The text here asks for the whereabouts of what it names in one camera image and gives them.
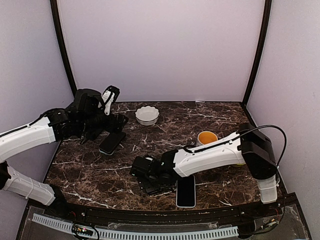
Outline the purple smartphone dark screen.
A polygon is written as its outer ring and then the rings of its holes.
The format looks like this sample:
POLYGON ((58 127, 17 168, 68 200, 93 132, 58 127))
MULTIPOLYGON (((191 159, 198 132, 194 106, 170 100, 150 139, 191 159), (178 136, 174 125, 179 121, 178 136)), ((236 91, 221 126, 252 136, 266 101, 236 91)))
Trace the purple smartphone dark screen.
POLYGON ((176 187, 176 184, 164 184, 164 183, 158 184, 156 182, 152 182, 142 177, 138 177, 137 182, 140 190, 142 190, 143 193, 148 195, 156 195, 156 194, 162 193, 163 191, 172 192, 176 187))

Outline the light blue smartphone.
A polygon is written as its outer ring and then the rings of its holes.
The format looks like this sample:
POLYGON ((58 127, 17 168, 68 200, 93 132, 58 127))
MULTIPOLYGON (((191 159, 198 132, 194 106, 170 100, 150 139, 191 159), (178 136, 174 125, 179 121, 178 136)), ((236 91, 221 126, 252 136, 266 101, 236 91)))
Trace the light blue smartphone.
POLYGON ((176 182, 176 206, 194 208, 196 206, 195 176, 183 177, 176 182))

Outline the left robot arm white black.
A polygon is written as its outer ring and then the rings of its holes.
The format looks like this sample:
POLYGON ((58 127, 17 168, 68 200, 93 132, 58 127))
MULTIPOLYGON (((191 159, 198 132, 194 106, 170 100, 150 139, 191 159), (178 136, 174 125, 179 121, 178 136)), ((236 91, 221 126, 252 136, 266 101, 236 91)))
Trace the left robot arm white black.
POLYGON ((119 94, 120 90, 112 85, 103 93, 88 88, 78 89, 68 107, 49 109, 33 122, 1 133, 0 188, 50 206, 58 217, 67 218, 71 208, 58 187, 21 174, 8 165, 7 159, 70 137, 87 142, 94 141, 103 131, 109 134, 122 132, 129 119, 122 114, 111 113, 111 105, 119 94))

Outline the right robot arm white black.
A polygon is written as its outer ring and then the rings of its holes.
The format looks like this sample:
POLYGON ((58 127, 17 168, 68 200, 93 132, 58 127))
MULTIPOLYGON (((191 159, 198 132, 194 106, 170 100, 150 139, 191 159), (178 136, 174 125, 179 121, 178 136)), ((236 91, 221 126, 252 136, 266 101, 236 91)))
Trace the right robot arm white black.
POLYGON ((266 217, 274 210, 278 199, 276 175, 280 162, 275 159, 271 140, 261 132, 264 128, 272 128, 272 125, 255 127, 246 122, 240 124, 236 132, 211 143, 172 149, 159 159, 150 155, 138 156, 129 173, 146 194, 153 195, 176 187, 176 206, 194 208, 196 173, 246 164, 260 194, 255 213, 266 217))

